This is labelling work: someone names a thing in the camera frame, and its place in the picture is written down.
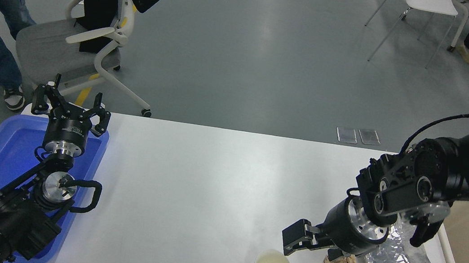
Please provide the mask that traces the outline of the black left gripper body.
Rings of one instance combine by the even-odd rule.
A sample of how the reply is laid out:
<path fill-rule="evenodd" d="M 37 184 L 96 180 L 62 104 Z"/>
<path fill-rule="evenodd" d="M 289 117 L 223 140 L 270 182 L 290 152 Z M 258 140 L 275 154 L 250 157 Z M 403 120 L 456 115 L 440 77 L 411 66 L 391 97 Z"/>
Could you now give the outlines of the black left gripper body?
<path fill-rule="evenodd" d="M 54 149 L 57 145 L 69 151 L 84 153 L 88 131 L 92 127 L 90 118 L 85 118 L 86 110 L 70 105 L 67 110 L 54 106 L 49 114 L 42 147 Z"/>

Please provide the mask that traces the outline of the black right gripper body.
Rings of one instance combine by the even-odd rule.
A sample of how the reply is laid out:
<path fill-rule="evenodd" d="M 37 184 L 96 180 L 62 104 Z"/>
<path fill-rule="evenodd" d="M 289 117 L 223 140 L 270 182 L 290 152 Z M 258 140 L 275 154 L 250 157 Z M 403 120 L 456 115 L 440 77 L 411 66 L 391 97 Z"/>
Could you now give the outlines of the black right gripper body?
<path fill-rule="evenodd" d="M 322 230 L 332 243 L 344 252 L 367 254 L 379 245 L 378 226 L 353 219 L 356 216 L 353 199 L 346 198 L 332 208 L 322 224 Z"/>

